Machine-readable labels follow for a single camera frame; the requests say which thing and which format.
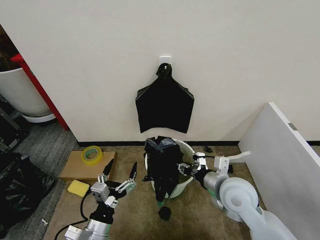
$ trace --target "black plastic bag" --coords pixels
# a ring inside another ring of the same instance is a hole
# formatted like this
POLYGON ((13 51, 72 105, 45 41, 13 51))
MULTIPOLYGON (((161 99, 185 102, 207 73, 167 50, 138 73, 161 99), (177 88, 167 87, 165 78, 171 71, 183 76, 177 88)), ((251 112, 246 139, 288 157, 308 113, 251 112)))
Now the black plastic bag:
POLYGON ((159 66, 158 78, 137 92, 135 98, 140 132, 151 128, 169 128, 187 133, 194 96, 172 77, 168 63, 159 66))
POLYGON ((19 153, 0 156, 0 227, 8 229, 29 217, 55 180, 19 153))
POLYGON ((179 145, 170 137, 158 136, 145 141, 147 175, 143 181, 154 181, 155 198, 162 202, 179 184, 178 164, 183 161, 179 145))

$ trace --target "black garbage bag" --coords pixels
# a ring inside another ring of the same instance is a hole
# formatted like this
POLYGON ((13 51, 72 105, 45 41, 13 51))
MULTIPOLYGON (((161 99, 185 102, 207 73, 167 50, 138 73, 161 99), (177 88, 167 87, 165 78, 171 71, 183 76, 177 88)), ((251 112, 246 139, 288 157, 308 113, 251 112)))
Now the black garbage bag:
POLYGON ((0 229, 26 219, 54 186, 55 180, 19 153, 0 156, 0 229))
POLYGON ((151 128, 169 128, 187 133, 194 96, 173 79, 170 64, 161 64, 156 75, 158 78, 138 90, 135 98, 140 132, 151 128))
POLYGON ((179 184, 178 164, 183 161, 179 145, 170 137, 158 136, 145 141, 147 175, 143 181, 154 181, 155 198, 162 202, 179 184))

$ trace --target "white plant pot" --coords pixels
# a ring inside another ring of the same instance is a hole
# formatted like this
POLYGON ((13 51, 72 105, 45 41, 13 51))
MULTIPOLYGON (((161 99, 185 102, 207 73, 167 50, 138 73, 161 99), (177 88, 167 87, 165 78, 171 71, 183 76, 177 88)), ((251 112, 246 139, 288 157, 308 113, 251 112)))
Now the white plant pot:
MULTIPOLYGON (((193 154, 195 153, 195 151, 185 142, 177 140, 177 139, 173 139, 180 147, 180 151, 183 153, 183 161, 186 163, 193 163, 193 154)), ((148 162, 147 162, 147 154, 145 155, 144 158, 144 165, 145 165, 145 169, 148 170, 148 162)), ((191 176, 190 178, 188 178, 186 181, 179 183, 176 188, 173 190, 170 198, 175 198, 177 196, 179 196, 183 190, 186 188, 187 184, 190 183, 194 178, 191 176)), ((151 181, 153 190, 155 190, 155 183, 154 181, 151 181)))
POLYGON ((25 116, 52 113, 22 68, 0 72, 0 94, 25 116))

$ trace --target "yellow tape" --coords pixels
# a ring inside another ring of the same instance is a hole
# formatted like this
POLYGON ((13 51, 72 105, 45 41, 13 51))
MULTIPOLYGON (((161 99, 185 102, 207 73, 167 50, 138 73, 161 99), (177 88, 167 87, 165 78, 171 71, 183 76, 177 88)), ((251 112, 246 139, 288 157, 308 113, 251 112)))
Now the yellow tape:
POLYGON ((94 166, 101 161, 103 153, 98 146, 88 146, 82 151, 81 159, 87 166, 94 166))

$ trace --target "cardboard box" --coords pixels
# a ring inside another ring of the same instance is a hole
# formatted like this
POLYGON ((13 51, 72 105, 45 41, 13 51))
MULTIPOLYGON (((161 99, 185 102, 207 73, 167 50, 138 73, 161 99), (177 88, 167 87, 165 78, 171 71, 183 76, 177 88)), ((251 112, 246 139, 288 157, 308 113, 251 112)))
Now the cardboard box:
POLYGON ((108 176, 108 179, 111 180, 116 165, 116 152, 103 151, 102 153, 103 156, 100 162, 94 166, 87 166, 81 160, 82 151, 72 151, 59 177, 64 181, 79 180, 82 182, 96 182, 98 174, 101 174, 105 166, 114 159, 108 176))

